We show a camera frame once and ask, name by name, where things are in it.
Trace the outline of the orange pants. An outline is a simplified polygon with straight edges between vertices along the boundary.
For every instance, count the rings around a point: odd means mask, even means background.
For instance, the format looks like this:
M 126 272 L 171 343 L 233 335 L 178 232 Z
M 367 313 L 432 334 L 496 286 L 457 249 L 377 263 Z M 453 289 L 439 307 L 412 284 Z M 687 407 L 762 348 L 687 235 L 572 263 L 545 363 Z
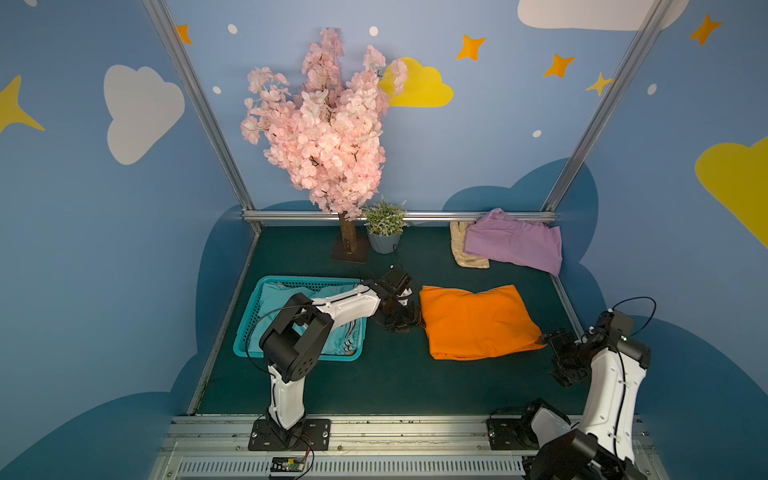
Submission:
M 474 361 L 544 347 L 542 331 L 513 285 L 480 293 L 425 286 L 419 297 L 435 360 Z

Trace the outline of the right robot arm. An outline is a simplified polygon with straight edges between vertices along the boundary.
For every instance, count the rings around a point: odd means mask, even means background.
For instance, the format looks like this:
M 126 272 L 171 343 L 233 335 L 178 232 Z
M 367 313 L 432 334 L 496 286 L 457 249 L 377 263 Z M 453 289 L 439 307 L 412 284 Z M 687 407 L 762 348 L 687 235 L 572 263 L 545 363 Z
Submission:
M 552 347 L 554 378 L 563 386 L 590 381 L 580 419 L 573 422 L 538 399 L 527 406 L 524 431 L 538 452 L 528 479 L 645 479 L 632 446 L 636 399 L 651 363 L 650 348 L 632 337 L 634 320 L 613 307 L 581 337 L 556 330 L 540 338 Z

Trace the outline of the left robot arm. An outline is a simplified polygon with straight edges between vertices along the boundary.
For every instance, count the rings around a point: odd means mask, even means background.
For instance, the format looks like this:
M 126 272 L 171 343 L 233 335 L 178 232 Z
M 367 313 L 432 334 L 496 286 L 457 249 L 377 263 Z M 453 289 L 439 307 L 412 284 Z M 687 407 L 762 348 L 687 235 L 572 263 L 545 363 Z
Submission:
M 311 299 L 296 293 L 277 310 L 259 347 L 270 375 L 267 424 L 283 445 L 292 447 L 303 440 L 305 377 L 318 363 L 331 333 L 379 311 L 405 313 L 411 282 L 409 274 L 393 267 L 379 280 L 362 281 L 330 297 Z

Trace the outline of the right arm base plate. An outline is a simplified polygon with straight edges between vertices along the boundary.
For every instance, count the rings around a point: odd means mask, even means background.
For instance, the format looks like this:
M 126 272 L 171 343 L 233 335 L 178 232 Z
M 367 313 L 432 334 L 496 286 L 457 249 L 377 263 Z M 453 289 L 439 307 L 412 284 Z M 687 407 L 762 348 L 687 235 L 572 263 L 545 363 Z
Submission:
M 569 432 L 570 419 L 548 409 L 524 412 L 521 416 L 491 415 L 486 420 L 492 450 L 532 450 Z

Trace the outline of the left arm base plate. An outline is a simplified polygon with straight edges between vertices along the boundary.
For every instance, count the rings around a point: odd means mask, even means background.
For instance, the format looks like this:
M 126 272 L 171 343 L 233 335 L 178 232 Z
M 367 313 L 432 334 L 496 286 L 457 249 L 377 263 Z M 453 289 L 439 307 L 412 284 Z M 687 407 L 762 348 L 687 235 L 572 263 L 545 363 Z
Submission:
M 327 451 L 331 435 L 330 419 L 300 420 L 291 429 L 281 428 L 271 417 L 257 419 L 252 426 L 249 451 Z

